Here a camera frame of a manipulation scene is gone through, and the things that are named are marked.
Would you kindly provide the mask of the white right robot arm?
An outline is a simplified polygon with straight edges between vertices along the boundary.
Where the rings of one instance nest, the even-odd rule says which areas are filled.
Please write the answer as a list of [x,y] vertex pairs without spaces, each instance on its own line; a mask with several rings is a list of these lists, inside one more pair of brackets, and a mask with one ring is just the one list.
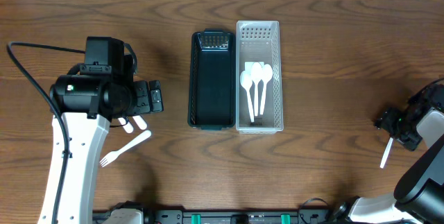
[[348,221],[443,222],[443,113],[429,111],[417,127],[427,152],[401,177],[393,193],[356,199],[346,215]]

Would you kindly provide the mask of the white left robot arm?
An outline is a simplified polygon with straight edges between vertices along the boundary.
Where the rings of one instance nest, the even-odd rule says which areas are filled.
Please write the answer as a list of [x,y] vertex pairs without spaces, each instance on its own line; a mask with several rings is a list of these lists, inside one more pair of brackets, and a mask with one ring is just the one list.
[[[51,87],[53,151],[39,223],[91,223],[98,167],[151,137],[142,115],[163,110],[160,82],[64,75]],[[113,119],[132,117],[142,133],[101,157]]]

